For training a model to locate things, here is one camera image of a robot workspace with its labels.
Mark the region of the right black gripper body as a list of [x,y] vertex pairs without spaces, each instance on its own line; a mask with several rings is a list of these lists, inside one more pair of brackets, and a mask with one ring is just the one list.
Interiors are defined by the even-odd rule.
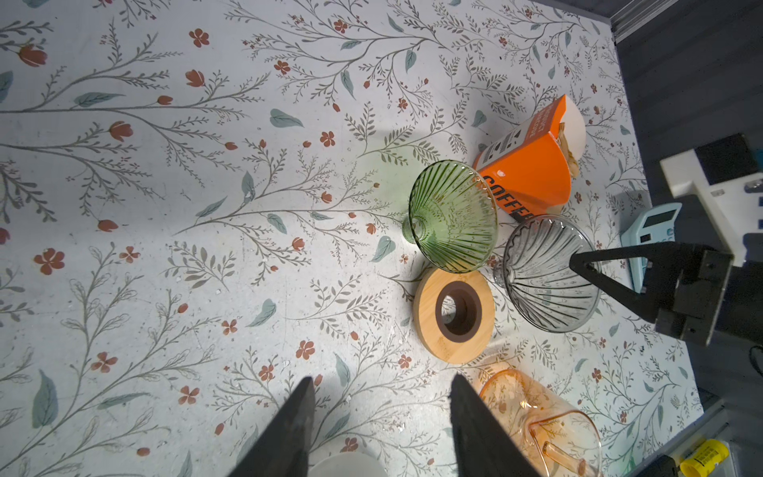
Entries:
[[656,331],[707,346],[717,333],[762,343],[762,264],[735,266],[708,246],[673,246],[652,262]]

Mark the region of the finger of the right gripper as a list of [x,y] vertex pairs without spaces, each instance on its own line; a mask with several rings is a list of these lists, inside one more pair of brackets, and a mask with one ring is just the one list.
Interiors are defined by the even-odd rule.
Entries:
[[647,322],[679,312],[678,293],[697,279],[709,247],[655,242],[577,252],[569,268]]

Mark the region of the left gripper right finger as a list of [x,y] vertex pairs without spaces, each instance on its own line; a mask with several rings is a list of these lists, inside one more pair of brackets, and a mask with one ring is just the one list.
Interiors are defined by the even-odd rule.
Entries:
[[460,374],[451,383],[450,419],[458,476],[540,475]]

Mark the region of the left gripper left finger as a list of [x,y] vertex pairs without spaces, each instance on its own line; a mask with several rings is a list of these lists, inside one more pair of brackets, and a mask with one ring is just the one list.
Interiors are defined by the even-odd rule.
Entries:
[[303,378],[230,476],[307,476],[315,387]]

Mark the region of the frosted white glass pitcher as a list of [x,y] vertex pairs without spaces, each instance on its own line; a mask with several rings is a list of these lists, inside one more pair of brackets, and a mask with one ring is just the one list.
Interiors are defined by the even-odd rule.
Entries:
[[357,452],[339,453],[327,457],[307,474],[308,477],[387,477],[377,459]]

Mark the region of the grey glass dripper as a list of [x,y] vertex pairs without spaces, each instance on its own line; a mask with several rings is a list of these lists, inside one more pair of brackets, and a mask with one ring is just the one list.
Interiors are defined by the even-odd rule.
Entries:
[[600,290],[575,273],[569,261],[592,250],[589,238],[571,220],[538,216],[509,236],[498,280],[532,326],[558,334],[575,331],[593,315]]

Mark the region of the orange coffee filter box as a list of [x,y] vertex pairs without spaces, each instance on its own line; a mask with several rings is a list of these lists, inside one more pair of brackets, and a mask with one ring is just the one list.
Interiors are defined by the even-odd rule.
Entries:
[[486,180],[498,206],[518,223],[558,214],[580,174],[585,123],[562,95],[483,150],[473,168]]

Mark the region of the green glass dripper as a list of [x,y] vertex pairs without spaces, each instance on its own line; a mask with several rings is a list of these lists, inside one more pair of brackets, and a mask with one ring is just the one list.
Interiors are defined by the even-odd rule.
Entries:
[[468,165],[442,160],[414,181],[403,236],[450,273],[482,268],[498,240],[498,206],[486,180]]

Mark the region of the light blue calculator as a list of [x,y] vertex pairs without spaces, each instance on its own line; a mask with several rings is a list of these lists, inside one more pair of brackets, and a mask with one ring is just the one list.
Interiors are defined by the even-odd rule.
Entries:
[[[623,248],[655,244],[656,242],[673,242],[675,240],[675,222],[682,208],[681,203],[675,202],[643,211],[631,227],[621,235]],[[634,291],[640,292],[647,269],[647,260],[643,256],[629,258],[628,264],[632,288]]]

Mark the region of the orange glass pitcher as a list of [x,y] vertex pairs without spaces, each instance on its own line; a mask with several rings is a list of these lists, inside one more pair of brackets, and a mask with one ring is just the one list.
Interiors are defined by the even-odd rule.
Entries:
[[480,398],[540,474],[602,474],[601,438],[592,419],[527,374],[496,373]]

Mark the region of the yellow glue stick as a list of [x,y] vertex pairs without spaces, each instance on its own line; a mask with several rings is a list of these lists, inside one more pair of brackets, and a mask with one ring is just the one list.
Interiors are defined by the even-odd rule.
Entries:
[[680,464],[685,477],[709,477],[730,456],[729,448],[721,441],[708,439]]

